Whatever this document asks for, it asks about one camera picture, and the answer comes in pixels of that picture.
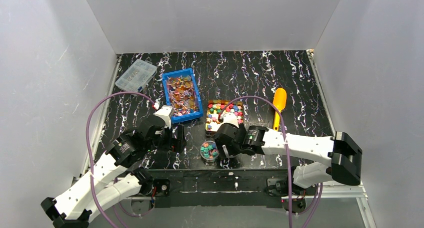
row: blue plastic tray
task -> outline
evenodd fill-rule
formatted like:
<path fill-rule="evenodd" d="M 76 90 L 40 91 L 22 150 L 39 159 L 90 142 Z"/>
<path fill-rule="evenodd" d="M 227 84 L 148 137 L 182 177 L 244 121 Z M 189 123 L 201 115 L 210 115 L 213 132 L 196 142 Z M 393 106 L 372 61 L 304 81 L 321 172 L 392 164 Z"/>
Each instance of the blue plastic tray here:
<path fill-rule="evenodd" d="M 195 88 L 194 89 L 195 99 L 197 100 L 197 104 L 199 106 L 199 112 L 190 113 L 190 114 L 182 115 L 182 116 L 179 116 L 179 117 L 172 116 L 171 117 L 172 123 L 185 122 L 185 121 L 193 120 L 193 119 L 196 119 L 196 118 L 203 116 L 202 101 L 200 100 L 199 90 L 197 89 L 198 86 L 197 86 L 196 80 L 194 78 L 195 76 L 193 74 L 193 69 L 191 69 L 191 68 L 178 70 L 178 71 L 175 71 L 175 72 L 164 73 L 162 75 L 162 83 L 163 83 L 163 88 L 165 90 L 165 98 L 167 99 L 166 104 L 168 106 L 171 106 L 171 102 L 169 100 L 170 97 L 169 97 L 169 94 L 168 94 L 168 88 L 167 88 L 166 83 L 167 83 L 167 81 L 170 77 L 180 77 L 180 76 L 183 76 L 183 77 L 191 76 L 192 77 L 191 80 L 192 80 L 194 88 Z"/>

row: yellow scoop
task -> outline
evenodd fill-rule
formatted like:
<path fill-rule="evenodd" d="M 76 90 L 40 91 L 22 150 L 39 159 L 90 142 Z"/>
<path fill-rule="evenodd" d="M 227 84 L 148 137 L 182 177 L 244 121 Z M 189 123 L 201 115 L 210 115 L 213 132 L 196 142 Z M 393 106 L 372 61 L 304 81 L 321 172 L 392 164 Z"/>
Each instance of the yellow scoop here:
<path fill-rule="evenodd" d="M 282 112 L 283 109 L 286 107 L 286 100 L 287 100 L 287 93 L 284 89 L 278 88 L 275 91 L 274 94 L 274 100 L 272 101 L 272 104 L 280 111 Z M 276 131 L 278 131 L 278 127 L 280 125 L 280 117 L 277 112 L 275 112 L 274 115 L 274 124 L 272 128 Z"/>

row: wire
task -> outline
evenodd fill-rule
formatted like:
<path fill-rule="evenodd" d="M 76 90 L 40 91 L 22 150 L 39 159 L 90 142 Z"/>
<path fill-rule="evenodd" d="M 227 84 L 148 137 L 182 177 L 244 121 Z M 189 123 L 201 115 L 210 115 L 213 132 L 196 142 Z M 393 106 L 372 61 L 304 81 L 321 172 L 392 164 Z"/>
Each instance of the wire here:
<path fill-rule="evenodd" d="M 113 183 L 115 184 L 115 183 L 117 183 L 118 182 L 118 178 L 116 177 L 115 178 L 115 180 L 113 181 Z M 120 207 L 120 209 L 122 210 L 122 212 L 124 212 L 125 213 L 125 215 L 128 215 L 128 216 L 130 216 L 130 217 L 140 217 L 140 215 L 137 215 L 137 214 L 135 214 L 134 212 L 133 213 L 129 213 L 129 212 L 127 212 L 126 210 L 125 210 L 125 208 L 122 206 L 122 204 L 121 204 L 121 202 L 118 202 L 118 205 L 119 205 L 119 207 Z M 117 213 L 116 213 L 116 211 L 115 211 L 115 206 L 113 206 L 113 211 L 115 212 L 115 216 L 116 216 L 116 218 L 118 218 L 118 220 L 119 221 L 121 221 L 121 218 L 117 215 Z"/>
<path fill-rule="evenodd" d="M 94 108 L 92 109 L 92 111 L 90 112 L 88 119 L 87 119 L 87 125 L 85 127 L 85 140 L 87 142 L 87 149 L 88 149 L 88 158 L 90 161 L 90 172 L 91 174 L 94 174 L 94 158 L 93 158 L 93 152 L 91 149 L 91 144 L 90 144 L 90 122 L 92 120 L 93 114 L 94 112 L 97 110 L 98 107 L 100 107 L 100 105 L 102 105 L 105 101 L 107 101 L 108 99 L 115 97 L 115 96 L 119 96 L 119 95 L 124 95 L 124 94 L 133 94 L 133 95 L 138 95 L 141 97 L 144 97 L 145 99 L 147 99 L 149 102 L 152 103 L 152 106 L 155 105 L 155 102 L 149 98 L 148 96 L 138 93 L 138 92 L 117 92 L 114 94 L 111 94 L 107 97 L 105 97 L 104 99 L 102 99 L 96 106 L 94 106 Z M 90 176 L 90 187 L 91 187 L 91 195 L 93 196 L 93 201 L 95 203 L 95 206 L 97 207 L 98 211 L 103 215 L 103 217 L 106 219 L 107 222 L 109 222 L 109 224 L 113 227 L 113 228 L 119 228 L 105 213 L 105 211 L 102 209 L 102 207 L 99 204 L 99 200 L 97 199 L 97 195 L 96 195 L 96 191 L 94 188 L 94 178 L 93 176 Z"/>
<path fill-rule="evenodd" d="M 154 187 L 153 193 L 151 194 L 151 199 L 152 200 L 153 200 L 153 197 L 155 196 L 155 194 L 156 194 L 156 187 Z"/>
<path fill-rule="evenodd" d="M 309 224 L 309 221 L 311 220 L 311 218 L 312 218 L 312 216 L 314 215 L 314 213 L 315 213 L 315 210 L 317 209 L 317 207 L 318 207 L 318 203 L 320 203 L 320 200 L 321 200 L 321 195 L 323 194 L 323 184 L 322 183 L 320 183 L 319 184 L 319 194 L 318 194 L 318 198 L 316 199 L 316 202 L 315 202 L 315 204 L 314 204 L 314 207 L 312 208 L 312 211 L 309 213 L 309 216 L 307 217 L 307 219 L 306 219 L 306 221 L 305 221 L 305 223 L 303 224 L 303 226 L 302 226 L 302 228 L 306 228 L 306 226 Z"/>
<path fill-rule="evenodd" d="M 297 201 L 300 196 L 301 195 L 299 194 L 295 199 L 293 199 L 293 201 Z"/>
<path fill-rule="evenodd" d="M 156 193 L 156 191 L 154 191 L 154 193 L 153 193 L 153 195 L 151 196 L 151 201 L 152 201 L 152 205 L 153 205 L 153 208 L 155 207 L 155 205 L 154 205 L 154 200 L 153 200 L 153 197 L 154 197 L 154 195 L 155 195 L 155 193 Z M 131 214 L 131 213 L 129 213 L 129 212 L 127 212 L 126 210 L 125 210 L 125 208 L 122 206 L 122 204 L 119 202 L 118 203 L 118 205 L 119 205 L 119 207 L 121 208 L 121 210 L 126 214 L 126 215 L 128 215 L 128 216 L 130 216 L 130 217 L 137 217 L 137 218 L 140 218 L 140 217 L 143 217 L 143 216 L 145 216 L 145 215 L 147 215 L 147 214 L 149 214 L 152 210 L 153 210 L 153 208 L 152 209 L 150 209 L 150 210 L 148 210 L 147 212 L 145 212 L 145 213 L 143 213 L 143 214 Z"/>
<path fill-rule="evenodd" d="M 242 97 L 238 97 L 238 98 L 235 98 L 232 101 L 230 101 L 222 109 L 222 111 L 219 113 L 219 116 L 218 117 L 221 118 L 221 114 L 223 113 L 223 111 L 230 104 L 233 104 L 235 101 L 239 101 L 239 100 L 246 99 L 246 98 L 254 98 L 254 99 L 256 98 L 256 99 L 262 100 L 262 101 L 266 102 L 269 106 L 271 106 L 275 110 L 275 112 L 278 114 L 278 116 L 280 118 L 280 124 L 281 124 L 281 133 L 282 133 L 282 137 L 284 139 L 285 155 L 287 156 L 287 169 L 291 169 L 292 165 L 291 165 L 291 162 L 290 162 L 290 151 L 289 151 L 289 146 L 286 143 L 286 127 L 284 125 L 283 116 L 281 115 L 280 111 L 271 102 L 269 102 L 268 100 L 266 100 L 264 98 L 258 97 L 258 96 L 242 96 Z M 289 180 L 289 183 L 288 183 L 288 227 L 289 228 L 293 228 L 293 217 L 292 217 L 292 215 L 293 215 L 292 214 L 293 203 L 292 203 L 292 183 L 291 183 L 291 181 L 292 181 L 292 173 L 290 171 L 287 172 L 287 176 L 288 176 L 288 180 Z M 320 202 L 322 193 L 323 193 L 323 184 L 321 183 L 318 198 L 316 199 L 316 194 L 315 194 L 312 202 L 314 202 L 315 200 L 316 200 L 316 202 L 314 204 L 311 203 L 311 205 L 314 205 L 314 207 L 312 208 L 312 211 L 309 214 L 309 216 L 308 216 L 307 220 L 305 221 L 305 223 L 303 224 L 303 227 L 302 228 L 305 228 L 308 225 L 309 221 L 311 220 L 312 215 L 315 213 L 315 210 L 317 209 L 318 203 Z"/>
<path fill-rule="evenodd" d="M 303 200 L 305 198 L 305 195 L 306 195 L 306 190 L 303 191 L 303 196 L 300 200 Z"/>
<path fill-rule="evenodd" d="M 282 137 L 284 139 L 284 147 L 285 147 L 285 155 L 287 156 L 287 169 L 289 169 L 289 172 L 287 172 L 287 176 L 288 176 L 288 227 L 292 228 L 293 227 L 293 217 L 292 217 L 292 210 L 293 210 L 293 204 L 292 204 L 292 173 L 290 172 L 290 169 L 292 167 L 291 163 L 290 163 L 290 151 L 289 151 L 289 146 L 286 143 L 286 127 L 284 125 L 284 120 L 283 120 L 283 116 L 281 115 L 280 111 L 268 100 L 258 97 L 258 96 L 242 96 L 242 97 L 238 97 L 233 99 L 232 101 L 230 101 L 224 108 L 223 110 L 219 113 L 219 118 L 221 117 L 222 112 L 230 105 L 233 104 L 235 101 L 239 101 L 245 98 L 256 98 L 259 100 L 262 100 L 264 102 L 266 102 L 269 106 L 271 106 L 275 112 L 279 115 L 279 120 L 281 123 L 281 132 L 282 132 Z"/>
<path fill-rule="evenodd" d="M 119 223 L 121 223 L 123 225 L 123 227 L 125 228 L 129 228 L 126 223 L 122 220 L 122 218 L 118 215 L 117 209 L 115 208 L 115 206 L 112 206 L 113 209 L 113 213 L 115 213 L 116 218 L 118 219 Z"/>
<path fill-rule="evenodd" d="M 318 197 L 318 191 L 319 191 L 319 187 L 317 184 L 315 189 L 315 195 L 312 199 L 312 202 L 310 203 L 309 206 L 306 207 L 306 209 L 303 212 L 299 213 L 299 215 L 305 214 L 307 211 L 309 211 L 310 208 L 312 208 L 315 205 L 315 202 L 317 201 L 317 197 Z"/>

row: white wall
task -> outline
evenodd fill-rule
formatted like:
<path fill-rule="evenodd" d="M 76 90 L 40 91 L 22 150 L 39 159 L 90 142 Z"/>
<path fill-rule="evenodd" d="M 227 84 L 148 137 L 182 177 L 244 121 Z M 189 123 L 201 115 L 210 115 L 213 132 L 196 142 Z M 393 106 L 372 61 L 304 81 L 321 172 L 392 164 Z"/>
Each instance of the white wall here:
<path fill-rule="evenodd" d="M 314 48 L 339 0 L 87 0 L 116 53 Z"/>
<path fill-rule="evenodd" d="M 1 227 L 52 226 L 40 203 L 81 172 L 115 61 L 86 0 L 0 0 Z"/>
<path fill-rule="evenodd" d="M 380 228 L 424 227 L 423 29 L 424 0 L 341 0 L 315 51 Z"/>

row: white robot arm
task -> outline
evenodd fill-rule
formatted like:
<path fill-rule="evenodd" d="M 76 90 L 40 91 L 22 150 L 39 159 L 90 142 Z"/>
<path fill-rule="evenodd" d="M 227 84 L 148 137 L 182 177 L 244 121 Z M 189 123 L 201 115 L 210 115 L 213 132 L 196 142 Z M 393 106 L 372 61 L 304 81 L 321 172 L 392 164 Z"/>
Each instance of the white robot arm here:
<path fill-rule="evenodd" d="M 150 191 L 153 178 L 143 168 L 136 169 L 124 179 L 105 188 L 110 181 L 119 176 L 142 159 L 152 148 L 167 147 L 173 138 L 171 133 L 171 116 L 174 109 L 162 106 L 156 113 L 142 121 L 137 129 L 124 132 L 116 138 L 94 165 L 94 174 L 85 173 L 71 188 L 56 198 L 46 198 L 41 203 L 46 215 L 53 221 L 55 228 L 86 228 L 99 215 L 93 201 L 90 176 L 94 178 L 94 192 L 103 209 L 107 209 L 122 199 L 138 194 L 141 190 Z"/>
<path fill-rule="evenodd" d="M 362 149 L 344 132 L 336 132 L 334 137 L 307 137 L 287 134 L 261 126 L 237 123 L 234 114 L 223 115 L 223 123 L 214 135 L 221 158 L 239 153 L 286 154 L 315 161 L 305 166 L 290 168 L 292 183 L 302 189 L 314 184 L 336 181 L 345 185 L 357 186 L 361 183 Z"/>

